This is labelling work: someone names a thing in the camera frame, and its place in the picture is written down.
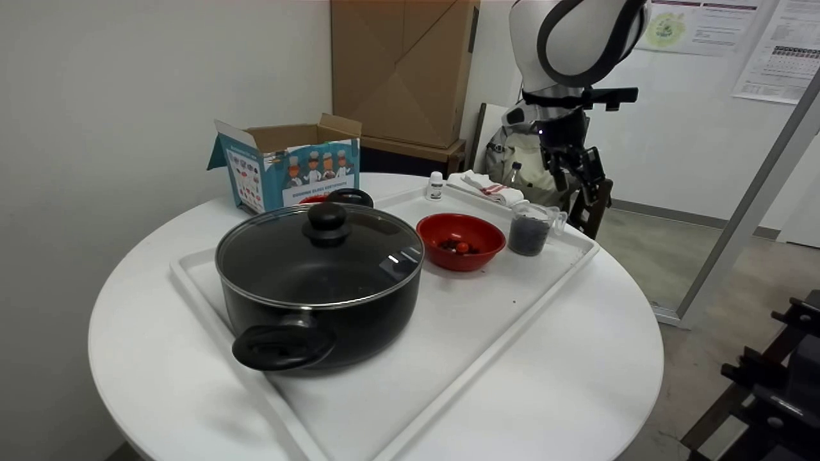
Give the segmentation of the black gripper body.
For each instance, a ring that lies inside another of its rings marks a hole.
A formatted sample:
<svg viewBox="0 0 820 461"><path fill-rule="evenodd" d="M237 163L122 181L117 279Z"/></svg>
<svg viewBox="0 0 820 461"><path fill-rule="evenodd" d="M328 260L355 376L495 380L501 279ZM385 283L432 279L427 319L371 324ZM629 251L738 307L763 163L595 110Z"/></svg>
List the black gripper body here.
<svg viewBox="0 0 820 461"><path fill-rule="evenodd" d="M583 146L587 138L587 115L574 110L562 122L537 122L523 129L524 115L513 110L506 123L517 134L536 134L540 138L540 152L547 172L558 188L558 207L569 214L569 201L576 188L591 189L605 178L600 152L595 146Z"/></svg>

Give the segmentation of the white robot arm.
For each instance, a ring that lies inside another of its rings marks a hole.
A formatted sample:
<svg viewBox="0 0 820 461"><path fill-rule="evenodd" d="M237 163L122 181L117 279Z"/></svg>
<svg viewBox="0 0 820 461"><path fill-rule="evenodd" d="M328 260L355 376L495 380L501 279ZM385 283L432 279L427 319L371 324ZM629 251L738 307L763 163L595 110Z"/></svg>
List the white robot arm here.
<svg viewBox="0 0 820 461"><path fill-rule="evenodd" d="M635 88L596 90L637 46L649 0L513 0L509 46L519 97L505 132L533 134L540 164L556 181L556 206L578 222L608 197L600 155L587 149L588 110L615 114L637 101Z"/></svg>

